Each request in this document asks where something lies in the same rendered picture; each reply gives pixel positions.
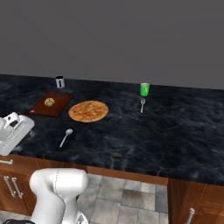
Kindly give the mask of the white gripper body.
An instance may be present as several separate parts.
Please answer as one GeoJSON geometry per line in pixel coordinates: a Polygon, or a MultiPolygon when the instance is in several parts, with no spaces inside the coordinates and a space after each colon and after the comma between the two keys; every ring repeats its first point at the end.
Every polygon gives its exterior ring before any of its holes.
{"type": "Polygon", "coordinates": [[[0,155],[8,156],[34,125],[35,122],[25,115],[0,117],[0,155]]]}

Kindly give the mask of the wooden drawer front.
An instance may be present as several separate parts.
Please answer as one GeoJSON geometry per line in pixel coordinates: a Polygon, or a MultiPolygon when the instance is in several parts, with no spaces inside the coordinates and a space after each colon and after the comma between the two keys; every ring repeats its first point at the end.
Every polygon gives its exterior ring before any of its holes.
{"type": "Polygon", "coordinates": [[[13,164],[0,164],[0,172],[2,174],[32,174],[36,170],[50,168],[51,164],[41,158],[27,157],[10,154],[8,156],[0,156],[0,160],[9,161],[13,159],[13,164]]]}

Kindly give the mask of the reddish brown cutting board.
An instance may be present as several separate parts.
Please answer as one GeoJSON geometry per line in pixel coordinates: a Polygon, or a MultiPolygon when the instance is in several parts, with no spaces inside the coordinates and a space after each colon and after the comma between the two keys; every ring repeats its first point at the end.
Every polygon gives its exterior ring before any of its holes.
{"type": "Polygon", "coordinates": [[[47,91],[45,96],[38,101],[25,115],[58,117],[66,105],[71,101],[71,93],[47,91]]]}

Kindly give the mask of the round pizza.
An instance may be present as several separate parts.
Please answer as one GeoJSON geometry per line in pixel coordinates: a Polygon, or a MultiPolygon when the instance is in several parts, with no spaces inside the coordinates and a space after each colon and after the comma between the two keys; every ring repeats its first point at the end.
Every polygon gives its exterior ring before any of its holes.
{"type": "Polygon", "coordinates": [[[76,122],[93,123],[104,118],[109,112],[106,104],[100,101],[84,101],[72,106],[68,114],[76,122]]]}

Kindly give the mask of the silver spoon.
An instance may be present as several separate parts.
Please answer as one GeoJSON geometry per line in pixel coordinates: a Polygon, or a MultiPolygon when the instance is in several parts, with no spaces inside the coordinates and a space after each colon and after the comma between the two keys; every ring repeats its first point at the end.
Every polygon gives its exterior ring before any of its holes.
{"type": "Polygon", "coordinates": [[[66,130],[66,134],[65,134],[64,138],[62,139],[62,141],[61,141],[61,143],[60,143],[60,145],[59,145],[60,148],[63,146],[63,144],[64,144],[64,142],[66,141],[67,137],[68,137],[69,135],[71,135],[72,133],[73,133],[73,130],[72,130],[72,129],[67,129],[67,130],[66,130]]]}

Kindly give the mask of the wooden cupboard door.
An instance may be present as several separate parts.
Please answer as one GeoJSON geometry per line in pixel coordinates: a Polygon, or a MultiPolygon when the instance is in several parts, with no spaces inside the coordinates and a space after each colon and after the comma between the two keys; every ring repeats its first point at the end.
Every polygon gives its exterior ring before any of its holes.
{"type": "Polygon", "coordinates": [[[17,174],[15,177],[17,178],[17,185],[24,195],[23,198],[19,198],[19,200],[25,208],[26,215],[31,216],[36,204],[36,196],[30,188],[29,178],[23,174],[17,174]]]}
{"type": "Polygon", "coordinates": [[[4,175],[0,172],[0,208],[4,211],[13,210],[13,197],[11,191],[7,186],[4,175]]]}
{"type": "Polygon", "coordinates": [[[186,224],[190,209],[191,224],[224,224],[224,186],[169,179],[169,224],[186,224]]]}

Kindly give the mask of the black and silver mug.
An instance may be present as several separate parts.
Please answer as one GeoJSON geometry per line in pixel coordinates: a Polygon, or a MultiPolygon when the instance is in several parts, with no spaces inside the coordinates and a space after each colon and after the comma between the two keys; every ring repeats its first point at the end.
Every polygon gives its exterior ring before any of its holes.
{"type": "Polygon", "coordinates": [[[55,78],[57,88],[63,88],[65,86],[65,81],[63,76],[57,76],[55,78]]]}

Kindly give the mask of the green cup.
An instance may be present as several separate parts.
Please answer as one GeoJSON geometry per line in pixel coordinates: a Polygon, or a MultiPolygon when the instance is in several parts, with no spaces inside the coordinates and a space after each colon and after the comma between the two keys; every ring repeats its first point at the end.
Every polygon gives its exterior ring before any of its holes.
{"type": "Polygon", "coordinates": [[[150,84],[149,83],[141,83],[140,84],[140,95],[142,97],[146,97],[149,94],[150,84]]]}

